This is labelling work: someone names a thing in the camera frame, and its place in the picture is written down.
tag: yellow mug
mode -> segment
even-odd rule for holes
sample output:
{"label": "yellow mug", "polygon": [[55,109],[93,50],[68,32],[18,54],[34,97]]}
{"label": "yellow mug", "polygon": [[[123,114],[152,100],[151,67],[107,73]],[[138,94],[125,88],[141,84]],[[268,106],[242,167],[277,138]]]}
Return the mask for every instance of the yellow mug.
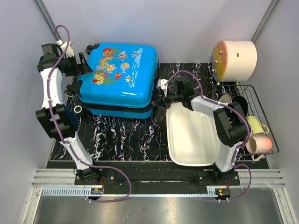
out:
{"label": "yellow mug", "polygon": [[266,125],[261,124],[261,122],[255,117],[255,116],[248,116],[246,117],[251,130],[252,130],[252,134],[268,134],[269,133],[269,129]]}

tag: suitcase lid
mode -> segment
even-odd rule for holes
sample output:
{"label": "suitcase lid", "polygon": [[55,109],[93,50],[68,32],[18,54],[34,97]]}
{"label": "suitcase lid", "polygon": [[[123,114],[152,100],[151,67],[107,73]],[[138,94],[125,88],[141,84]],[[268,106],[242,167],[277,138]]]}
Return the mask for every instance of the suitcase lid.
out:
{"label": "suitcase lid", "polygon": [[131,108],[150,104],[158,66],[152,46],[101,43],[87,63],[94,73],[79,76],[83,103]]}

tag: mug handle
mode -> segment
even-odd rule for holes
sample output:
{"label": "mug handle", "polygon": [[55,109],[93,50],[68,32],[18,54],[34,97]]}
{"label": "mug handle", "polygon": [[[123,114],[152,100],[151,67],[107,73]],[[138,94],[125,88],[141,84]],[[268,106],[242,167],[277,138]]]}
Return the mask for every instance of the mug handle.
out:
{"label": "mug handle", "polygon": [[254,155],[251,156],[253,161],[259,161],[262,158],[263,154],[259,155],[258,157],[254,158]]}
{"label": "mug handle", "polygon": [[264,124],[262,124],[262,125],[266,129],[266,134],[268,134],[269,133],[269,128],[266,125],[264,125]]}

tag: orange fish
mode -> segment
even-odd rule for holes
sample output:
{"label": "orange fish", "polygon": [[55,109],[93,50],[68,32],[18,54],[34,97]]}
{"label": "orange fish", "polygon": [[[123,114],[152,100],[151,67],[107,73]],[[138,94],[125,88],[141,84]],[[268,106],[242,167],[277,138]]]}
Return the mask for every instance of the orange fish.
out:
{"label": "orange fish", "polygon": [[120,77],[121,77],[121,73],[116,73],[115,75],[114,75],[114,77],[115,77],[115,80],[118,80]]}

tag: gray floor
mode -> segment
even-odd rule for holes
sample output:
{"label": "gray floor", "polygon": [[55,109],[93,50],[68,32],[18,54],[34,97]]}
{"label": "gray floor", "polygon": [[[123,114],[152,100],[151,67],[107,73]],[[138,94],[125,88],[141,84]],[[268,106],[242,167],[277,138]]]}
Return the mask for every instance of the gray floor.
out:
{"label": "gray floor", "polygon": [[[242,191],[232,189],[232,192],[235,197]],[[283,221],[271,189],[250,189],[240,200],[220,204],[183,197],[88,203],[78,197],[42,196],[35,220],[35,224],[99,223],[281,224]]]}

